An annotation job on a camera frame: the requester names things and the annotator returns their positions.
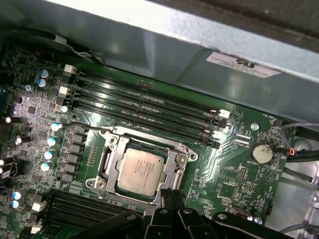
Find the cpu socket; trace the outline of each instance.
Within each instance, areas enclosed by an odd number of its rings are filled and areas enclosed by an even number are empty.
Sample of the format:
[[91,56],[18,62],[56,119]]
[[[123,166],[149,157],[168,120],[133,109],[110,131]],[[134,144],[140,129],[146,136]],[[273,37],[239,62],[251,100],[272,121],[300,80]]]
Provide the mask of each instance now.
[[105,146],[99,169],[86,186],[135,206],[160,205],[160,190],[179,189],[187,162],[198,159],[180,142],[121,126],[105,127],[100,135]]

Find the red wire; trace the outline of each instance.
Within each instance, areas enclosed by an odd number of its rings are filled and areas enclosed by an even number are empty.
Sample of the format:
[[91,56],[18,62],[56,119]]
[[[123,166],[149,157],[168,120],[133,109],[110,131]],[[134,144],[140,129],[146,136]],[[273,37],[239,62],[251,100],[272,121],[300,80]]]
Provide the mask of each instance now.
[[289,149],[289,153],[290,153],[291,156],[294,156],[296,152],[295,152],[295,150],[293,148],[290,148]]

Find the screw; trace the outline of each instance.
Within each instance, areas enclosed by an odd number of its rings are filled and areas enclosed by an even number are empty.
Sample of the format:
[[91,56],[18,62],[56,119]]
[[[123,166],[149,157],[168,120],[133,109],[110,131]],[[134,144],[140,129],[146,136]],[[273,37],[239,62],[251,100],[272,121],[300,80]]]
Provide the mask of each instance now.
[[126,219],[127,220],[134,220],[136,218],[136,216],[135,215],[128,215],[127,217],[126,217]]
[[30,91],[32,91],[32,86],[31,85],[25,85],[24,89],[25,89],[25,91],[30,92]]
[[224,220],[227,219],[227,216],[225,214],[219,214],[218,218]]
[[166,210],[166,209],[162,209],[162,210],[160,210],[160,212],[159,212],[160,214],[165,214],[165,213],[168,213],[168,210]]
[[180,156],[177,157],[176,163],[184,163],[185,160],[186,160],[185,156],[180,155]]
[[110,139],[110,144],[116,144],[118,142],[118,139],[116,137],[112,137]]
[[256,124],[256,123],[252,123],[251,126],[250,126],[250,128],[251,128],[251,130],[253,130],[253,131],[257,131],[257,130],[259,130],[259,125]]
[[257,217],[254,219],[254,222],[261,225],[263,223],[263,220],[261,218]]
[[184,209],[185,214],[191,214],[192,212],[193,212],[192,209],[189,209],[189,208]]
[[98,181],[98,188],[99,189],[105,188],[105,186],[106,186],[106,184],[103,180]]

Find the white sticker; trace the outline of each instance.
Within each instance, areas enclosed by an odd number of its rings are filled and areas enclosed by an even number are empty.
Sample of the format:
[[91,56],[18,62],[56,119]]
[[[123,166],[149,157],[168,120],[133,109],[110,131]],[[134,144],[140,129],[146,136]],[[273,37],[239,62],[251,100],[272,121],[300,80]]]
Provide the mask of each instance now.
[[245,72],[260,78],[267,78],[281,74],[279,71],[275,71],[264,66],[259,66],[255,63],[251,63],[247,60],[236,58],[233,56],[225,55],[219,52],[213,52],[206,61],[232,68],[237,71]]

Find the motherboard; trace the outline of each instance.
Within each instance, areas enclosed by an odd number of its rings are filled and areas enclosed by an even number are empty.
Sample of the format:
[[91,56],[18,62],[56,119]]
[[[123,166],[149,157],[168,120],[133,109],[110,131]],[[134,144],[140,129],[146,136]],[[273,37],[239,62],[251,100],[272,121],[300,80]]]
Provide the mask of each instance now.
[[1,238],[68,238],[167,188],[209,219],[270,215],[285,119],[32,45],[0,61]]

